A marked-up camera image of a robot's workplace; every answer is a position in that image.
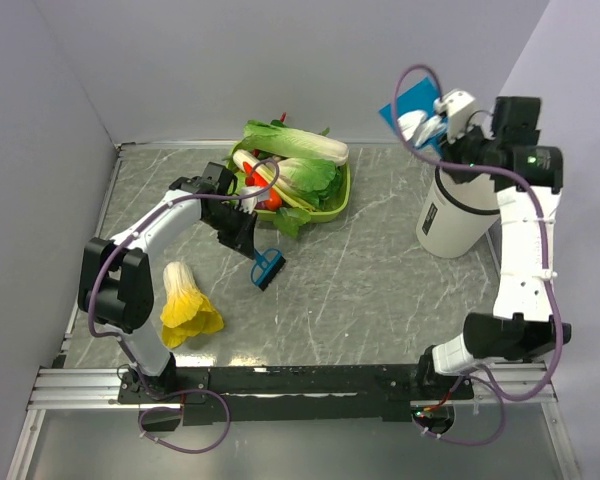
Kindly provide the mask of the blue hand brush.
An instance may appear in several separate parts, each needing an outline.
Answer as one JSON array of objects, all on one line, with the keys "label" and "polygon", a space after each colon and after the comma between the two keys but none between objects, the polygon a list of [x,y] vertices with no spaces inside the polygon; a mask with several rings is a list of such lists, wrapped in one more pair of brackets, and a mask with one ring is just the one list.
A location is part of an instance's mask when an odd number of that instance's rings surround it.
[{"label": "blue hand brush", "polygon": [[282,252],[276,248],[269,248],[263,252],[255,251],[251,282],[261,291],[265,291],[285,263]]}]

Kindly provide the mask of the blue dustpan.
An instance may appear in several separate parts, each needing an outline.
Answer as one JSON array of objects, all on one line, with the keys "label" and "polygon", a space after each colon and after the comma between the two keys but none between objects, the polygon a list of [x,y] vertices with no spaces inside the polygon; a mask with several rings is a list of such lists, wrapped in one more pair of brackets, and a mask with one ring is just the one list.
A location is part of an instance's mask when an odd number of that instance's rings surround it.
[{"label": "blue dustpan", "polygon": [[[398,118],[404,113],[414,110],[424,110],[429,116],[438,115],[435,113],[433,106],[433,103],[437,97],[438,90],[433,85],[432,81],[429,78],[421,80],[397,98],[396,106]],[[397,137],[403,137],[402,133],[398,134],[397,129],[395,128],[395,123],[392,118],[391,104],[386,104],[384,107],[382,107],[379,110],[379,115]],[[436,154],[440,156],[441,153],[439,148],[439,140],[445,134],[446,132],[434,140],[426,143],[422,148],[417,150],[423,150],[427,147],[431,147]]]}]

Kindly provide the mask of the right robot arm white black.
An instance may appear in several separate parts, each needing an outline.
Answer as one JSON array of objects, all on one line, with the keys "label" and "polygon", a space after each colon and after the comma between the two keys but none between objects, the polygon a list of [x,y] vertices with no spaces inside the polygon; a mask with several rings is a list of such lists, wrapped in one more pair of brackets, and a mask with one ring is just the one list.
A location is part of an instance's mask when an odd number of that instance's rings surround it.
[{"label": "right robot arm white black", "polygon": [[560,148],[539,142],[538,97],[497,97],[489,136],[473,121],[477,109],[469,93],[453,90],[434,108],[447,119],[438,142],[438,168],[457,183],[481,174],[493,182],[501,226],[500,285],[491,313],[468,314],[461,334],[425,350],[417,387],[424,396],[439,398],[461,375],[488,371],[495,361],[532,361],[550,354],[540,383],[509,397],[527,400],[551,380],[572,335],[553,289],[553,234],[564,156]]}]

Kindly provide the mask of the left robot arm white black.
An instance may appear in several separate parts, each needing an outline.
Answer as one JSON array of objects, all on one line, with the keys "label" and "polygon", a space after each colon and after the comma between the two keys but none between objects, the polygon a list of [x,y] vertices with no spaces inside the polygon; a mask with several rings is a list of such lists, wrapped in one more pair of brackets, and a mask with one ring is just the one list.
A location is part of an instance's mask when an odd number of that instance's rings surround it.
[{"label": "left robot arm white black", "polygon": [[255,256],[255,205],[267,191],[237,184],[231,170],[210,162],[202,175],[175,180],[162,199],[132,226],[109,238],[94,237],[84,247],[78,308],[87,315],[94,338],[114,338],[156,402],[172,398],[178,387],[173,354],[149,320],[154,307],[150,261],[184,230],[202,222],[218,241],[252,259]]}]

